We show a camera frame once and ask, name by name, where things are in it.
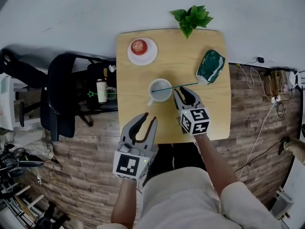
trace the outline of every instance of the square tabletop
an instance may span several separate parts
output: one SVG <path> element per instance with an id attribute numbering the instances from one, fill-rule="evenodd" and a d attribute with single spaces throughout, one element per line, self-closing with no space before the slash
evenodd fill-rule
<path id="1" fill-rule="evenodd" d="M 129 44 L 140 37 L 152 39 L 158 47 L 155 60 L 144 66 L 133 64 L 127 56 Z M 135 31 L 118 35 L 117 91 L 120 130 L 122 131 L 135 116 L 148 112 L 137 140 L 144 138 L 150 121 L 156 116 L 158 126 L 155 144 L 193 142 L 193 136 L 182 133 L 173 95 L 166 102 L 154 102 L 148 106 L 148 87 L 157 78 L 168 80 L 172 86 L 196 82 L 197 69 L 210 49 L 226 58 L 222 72 L 210 85 L 197 84 L 187 87 L 201 97 L 202 103 L 209 110 L 209 138 L 228 138 L 231 123 L 231 87 L 227 52 L 223 34 L 208 30 L 193 30 L 189 39 L 185 38 L 180 29 Z"/>

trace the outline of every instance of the black and white marker cube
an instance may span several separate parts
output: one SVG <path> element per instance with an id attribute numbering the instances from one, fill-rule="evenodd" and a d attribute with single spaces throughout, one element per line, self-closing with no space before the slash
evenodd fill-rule
<path id="1" fill-rule="evenodd" d="M 141 174 L 146 170 L 146 166 L 150 164 L 150 159 L 115 151 L 112 172 L 120 178 L 139 180 L 142 177 Z"/>
<path id="2" fill-rule="evenodd" d="M 206 108 L 182 110 L 180 125 L 191 135 L 207 132 L 211 120 Z"/>

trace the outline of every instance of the forearm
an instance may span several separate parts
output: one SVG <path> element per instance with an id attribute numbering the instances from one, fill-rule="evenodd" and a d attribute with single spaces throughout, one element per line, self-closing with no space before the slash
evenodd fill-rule
<path id="1" fill-rule="evenodd" d="M 201 156 L 212 184 L 220 196 L 227 185 L 237 182 L 237 177 L 206 134 L 195 135 L 194 137 L 199 146 Z"/>
<path id="2" fill-rule="evenodd" d="M 123 179 L 112 211 L 111 223 L 122 224 L 128 229 L 133 227 L 137 206 L 136 186 L 136 182 Z"/>

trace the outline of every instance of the wood plank flooring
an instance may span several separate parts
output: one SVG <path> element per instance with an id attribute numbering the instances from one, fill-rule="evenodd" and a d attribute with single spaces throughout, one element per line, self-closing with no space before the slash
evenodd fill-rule
<path id="1" fill-rule="evenodd" d="M 249 89 L 245 75 L 238 66 L 230 65 L 232 117 L 228 139 L 214 141 L 217 150 L 234 170 L 242 167 L 249 155 L 261 125 L 271 108 L 264 96 L 259 77 L 253 73 L 255 84 Z M 294 93 L 290 101 L 283 102 L 286 111 L 279 118 L 274 107 L 268 116 L 251 157 L 264 152 L 284 136 L 296 137 L 299 120 L 300 93 Z M 32 198 L 43 193 L 38 205 L 47 208 L 47 200 L 55 201 L 61 210 L 71 217 L 66 222 L 68 229 L 93 229 L 108 223 L 115 204 L 120 180 L 112 174 L 114 151 L 120 137 L 117 113 L 92 115 L 94 127 L 88 128 L 76 117 L 74 138 L 61 137 L 54 145 L 55 155 L 62 164 L 62 171 L 48 171 L 52 164 L 48 161 L 40 168 L 43 185 L 36 181 L 36 171 L 27 172 L 20 183 L 31 184 L 29 195 Z M 283 152 L 277 154 L 276 145 L 266 154 L 246 167 L 241 176 L 253 194 L 264 204 L 273 198 L 276 189 L 282 184 L 292 156 Z"/>

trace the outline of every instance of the white cup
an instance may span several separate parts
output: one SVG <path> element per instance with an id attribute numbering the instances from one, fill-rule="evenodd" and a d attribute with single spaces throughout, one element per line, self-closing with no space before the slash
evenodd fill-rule
<path id="1" fill-rule="evenodd" d="M 148 93 L 149 96 L 151 97 L 151 100 L 148 102 L 148 106 L 152 105 L 153 102 L 164 102 L 167 99 L 169 99 L 169 97 L 172 95 L 172 88 L 171 89 L 167 89 L 167 90 L 163 90 L 163 91 L 157 91 L 157 92 L 153 92 L 155 90 L 161 90 L 161 89 L 165 89 L 165 88 L 169 88 L 172 87 L 172 85 L 170 84 L 169 81 L 167 81 L 166 79 L 155 79 L 148 88 Z"/>

